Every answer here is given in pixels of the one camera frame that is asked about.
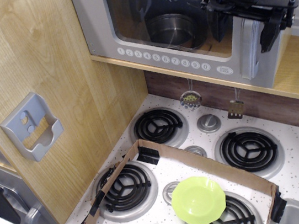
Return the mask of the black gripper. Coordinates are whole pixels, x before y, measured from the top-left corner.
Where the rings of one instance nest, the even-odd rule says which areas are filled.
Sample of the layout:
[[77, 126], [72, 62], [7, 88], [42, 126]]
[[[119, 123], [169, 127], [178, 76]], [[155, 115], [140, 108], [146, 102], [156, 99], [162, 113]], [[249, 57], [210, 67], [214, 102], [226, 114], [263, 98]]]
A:
[[237, 16], [266, 21], [260, 36], [261, 52], [269, 52], [280, 32], [294, 22], [294, 9], [298, 0], [202, 0], [212, 37], [221, 42], [227, 28], [228, 17]]

